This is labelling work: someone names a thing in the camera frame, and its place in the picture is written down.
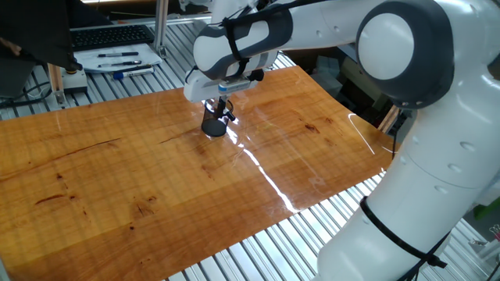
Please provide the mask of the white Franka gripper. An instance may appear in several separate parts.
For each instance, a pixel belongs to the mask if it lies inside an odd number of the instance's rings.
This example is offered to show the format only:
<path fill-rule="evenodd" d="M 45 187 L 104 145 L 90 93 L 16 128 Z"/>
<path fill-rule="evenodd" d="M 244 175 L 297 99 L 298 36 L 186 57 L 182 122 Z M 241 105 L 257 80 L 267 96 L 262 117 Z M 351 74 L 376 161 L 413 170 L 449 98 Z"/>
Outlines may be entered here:
<path fill-rule="evenodd" d="M 190 102 L 214 98 L 213 109 L 218 118 L 227 116 L 227 99 L 235 92 L 251 89 L 263 79 L 263 71 L 273 65 L 273 58 L 251 58 L 240 76 L 211 80 L 194 66 L 184 78 L 184 96 Z"/>

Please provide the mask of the person's bare hand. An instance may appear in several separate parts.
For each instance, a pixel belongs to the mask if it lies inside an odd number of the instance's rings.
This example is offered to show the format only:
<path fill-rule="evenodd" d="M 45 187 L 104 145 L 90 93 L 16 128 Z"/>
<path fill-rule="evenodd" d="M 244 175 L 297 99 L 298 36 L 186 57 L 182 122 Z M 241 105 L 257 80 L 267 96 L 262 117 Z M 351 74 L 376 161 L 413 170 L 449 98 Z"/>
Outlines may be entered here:
<path fill-rule="evenodd" d="M 22 48 L 16 44 L 13 44 L 10 41 L 7 41 L 3 38 L 0 38 L 0 42 L 3 46 L 8 48 L 14 55 L 19 56 L 20 52 L 22 51 Z"/>

